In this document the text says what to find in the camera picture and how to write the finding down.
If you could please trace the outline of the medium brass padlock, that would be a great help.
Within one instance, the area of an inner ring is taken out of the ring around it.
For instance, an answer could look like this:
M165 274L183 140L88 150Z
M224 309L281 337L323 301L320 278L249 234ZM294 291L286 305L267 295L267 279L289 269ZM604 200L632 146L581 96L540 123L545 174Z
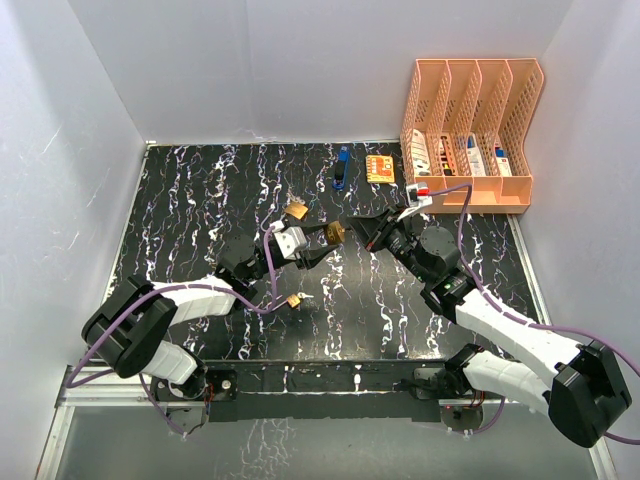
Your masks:
M339 245L345 241L345 228L336 220L324 227L325 238L329 245Z

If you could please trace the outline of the large brass padlock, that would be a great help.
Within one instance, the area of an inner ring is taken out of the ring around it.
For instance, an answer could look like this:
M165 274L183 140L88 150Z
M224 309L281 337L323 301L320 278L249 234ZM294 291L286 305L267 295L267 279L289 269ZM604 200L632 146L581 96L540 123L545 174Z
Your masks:
M309 208L302 202L291 201L283 210L282 216L278 220L270 221L269 217L262 221L260 230L267 232L272 228L274 232L282 231L290 226L294 226L304 221L309 212Z

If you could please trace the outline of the silver key bunch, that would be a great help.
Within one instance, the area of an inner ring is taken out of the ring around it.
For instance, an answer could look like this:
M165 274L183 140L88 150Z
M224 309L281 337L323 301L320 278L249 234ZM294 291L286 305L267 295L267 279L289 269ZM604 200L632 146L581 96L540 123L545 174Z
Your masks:
M301 205L306 204L305 200L302 197L300 197L299 195L295 195L291 190L287 192L287 201L289 204L291 203L298 203Z

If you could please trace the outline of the small brass padlock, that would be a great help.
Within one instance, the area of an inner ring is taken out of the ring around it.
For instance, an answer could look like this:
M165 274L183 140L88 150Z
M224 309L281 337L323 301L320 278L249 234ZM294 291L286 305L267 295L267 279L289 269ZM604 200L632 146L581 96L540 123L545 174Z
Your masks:
M287 304L291 309L298 308L301 305L301 303L302 303L302 299L297 294L292 294L287 298Z

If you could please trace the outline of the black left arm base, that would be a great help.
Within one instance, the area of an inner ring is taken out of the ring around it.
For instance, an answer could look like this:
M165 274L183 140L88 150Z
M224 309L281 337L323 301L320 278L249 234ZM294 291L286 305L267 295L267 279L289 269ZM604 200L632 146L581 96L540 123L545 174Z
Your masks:
M151 393L160 402L231 402L237 398L238 375L231 369L198 369L183 385L153 377Z

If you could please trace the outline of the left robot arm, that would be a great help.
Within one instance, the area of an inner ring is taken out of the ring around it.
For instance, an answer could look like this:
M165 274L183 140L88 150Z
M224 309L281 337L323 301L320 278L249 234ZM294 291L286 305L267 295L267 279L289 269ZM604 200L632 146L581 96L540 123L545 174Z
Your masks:
M164 381L185 399L206 389L207 369L197 356L166 340L173 325L201 317L226 316L237 308L265 315L282 307L277 293L268 305L253 303L255 284L294 264L309 270L344 240L339 222L303 226L276 221L260 242L240 234L227 241L212 275L193 282L151 282L139 275L123 280L85 323L81 337L121 378L139 374Z

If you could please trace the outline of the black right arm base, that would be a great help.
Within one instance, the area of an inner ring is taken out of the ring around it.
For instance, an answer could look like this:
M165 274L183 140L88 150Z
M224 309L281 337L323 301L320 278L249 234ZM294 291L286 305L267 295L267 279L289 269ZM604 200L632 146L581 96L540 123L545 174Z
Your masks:
M485 391L471 386L461 370L444 367L419 367L393 386L394 391L407 392L418 400L468 400L467 407L479 407L487 399Z

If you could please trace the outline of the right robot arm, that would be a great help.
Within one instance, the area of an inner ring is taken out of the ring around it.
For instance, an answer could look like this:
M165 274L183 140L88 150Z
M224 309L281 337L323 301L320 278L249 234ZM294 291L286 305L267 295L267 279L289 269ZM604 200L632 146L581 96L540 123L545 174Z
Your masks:
M607 436L631 406L610 346L595 338L580 343L568 329L538 324L500 305L464 269L449 230L425 226L411 209L353 216L347 224L367 251L389 251L419 280L433 313L510 354L505 360L480 347L465 347L439 375L453 394L488 391L525 404L585 448Z

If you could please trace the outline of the yellow spiral notebook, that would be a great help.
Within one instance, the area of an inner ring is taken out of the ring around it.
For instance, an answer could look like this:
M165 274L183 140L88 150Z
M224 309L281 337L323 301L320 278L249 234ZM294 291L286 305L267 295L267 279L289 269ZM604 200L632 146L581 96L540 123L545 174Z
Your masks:
M394 161L388 155L367 155L365 160L366 180L370 184L393 184L395 182Z

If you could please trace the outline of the red black item in organizer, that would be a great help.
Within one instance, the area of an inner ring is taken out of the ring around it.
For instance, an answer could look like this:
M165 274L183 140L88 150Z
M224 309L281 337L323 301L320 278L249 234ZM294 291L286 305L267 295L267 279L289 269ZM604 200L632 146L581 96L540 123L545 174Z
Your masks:
M440 160L440 165L442 169L442 174L445 176L452 176L453 169L451 168L449 155L448 155L448 139L446 135L442 135L439 139L438 144L438 155Z

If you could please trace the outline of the white blue box in organizer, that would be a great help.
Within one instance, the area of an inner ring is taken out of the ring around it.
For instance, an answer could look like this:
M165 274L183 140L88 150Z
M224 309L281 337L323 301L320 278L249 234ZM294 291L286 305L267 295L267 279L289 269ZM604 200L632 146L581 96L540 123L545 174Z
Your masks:
M463 154L463 173L471 176L484 177L487 175L484 158L481 149L477 143L474 133L470 133L465 141L459 138L459 146L464 149Z

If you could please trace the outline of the orange file organizer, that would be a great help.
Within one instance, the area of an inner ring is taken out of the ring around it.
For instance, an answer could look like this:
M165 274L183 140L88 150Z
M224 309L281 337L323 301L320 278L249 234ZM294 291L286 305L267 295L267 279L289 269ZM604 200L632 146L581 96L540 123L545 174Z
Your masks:
M428 212L529 208L524 143L543 85L534 58L415 61L400 142L406 181L436 194Z

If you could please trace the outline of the blue red box in organizer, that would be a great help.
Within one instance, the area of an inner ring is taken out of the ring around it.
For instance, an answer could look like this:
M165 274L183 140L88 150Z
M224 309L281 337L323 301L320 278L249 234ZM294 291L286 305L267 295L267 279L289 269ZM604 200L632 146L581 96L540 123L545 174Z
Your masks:
M494 146L494 153L496 157L496 164L498 171L503 177L510 177L513 175L509 158L506 151L499 145Z

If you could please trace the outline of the aluminium frame rail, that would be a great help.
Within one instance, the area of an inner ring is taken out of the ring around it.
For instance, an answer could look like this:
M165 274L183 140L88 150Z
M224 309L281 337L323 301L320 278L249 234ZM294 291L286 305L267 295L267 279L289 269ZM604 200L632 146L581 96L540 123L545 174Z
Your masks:
M370 253L357 240L353 232L349 230L346 220L340 223L346 230L345 241L354 239L357 242L359 252L370 255L385 252L393 257L387 250ZM463 235L461 232L451 233L454 236L462 256ZM463 256L462 261L464 269L474 277L477 285L489 292L477 279L474 271L466 263ZM414 278L422 290L422 284L415 276ZM183 325L195 320L186 321L177 325ZM121 378L115 374L109 365L98 355L90 355L87 345L86 359L98 359L104 362L106 374L114 379L120 381L131 379L138 381L143 390L145 400L156 408L165 420L170 420L175 413L182 410L199 409L202 414L202 422L209 423L257 419L354 419L389 417L399 412L403 406L413 407L421 401L431 403L438 401L418 400L407 392L393 390L396 382L402 378L407 378L416 368L445 368L446 362L467 346L480 347L505 360L511 357L504 349L471 331L484 340L489 341L491 348L485 349L480 345L469 343L455 355L447 359L438 360L355 359L348 361L330 357L314 360L203 360L192 348L183 344L177 344L173 341L171 330L177 325L169 328L165 336L167 341L194 353L205 365L206 369L231 369L237 372L238 394L234 401L213 402L210 404L183 401L160 402L156 400L151 393L152 376L139 374L130 378ZM581 333L569 328L561 329L568 329L574 332L575 340L580 343L587 343L590 339L595 338L586 333Z

